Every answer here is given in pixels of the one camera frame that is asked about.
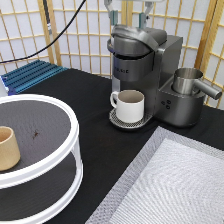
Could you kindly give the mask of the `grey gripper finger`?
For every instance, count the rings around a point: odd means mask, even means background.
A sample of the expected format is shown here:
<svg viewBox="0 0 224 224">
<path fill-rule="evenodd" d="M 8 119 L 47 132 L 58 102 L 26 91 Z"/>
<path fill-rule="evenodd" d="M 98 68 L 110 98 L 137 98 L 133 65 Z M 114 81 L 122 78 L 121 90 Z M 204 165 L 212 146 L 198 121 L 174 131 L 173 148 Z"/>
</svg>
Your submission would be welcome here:
<svg viewBox="0 0 224 224">
<path fill-rule="evenodd" d="M 147 20 L 149 18 L 149 13 L 151 9 L 153 8 L 154 3 L 153 2 L 146 2 L 145 3 L 145 11 L 141 12 L 139 14 L 139 27 L 141 29 L 144 29 L 147 25 Z"/>
<path fill-rule="evenodd" d="M 104 0 L 104 5 L 108 11 L 108 17 L 111 25 L 118 23 L 118 11 L 113 9 L 112 0 Z"/>
</svg>

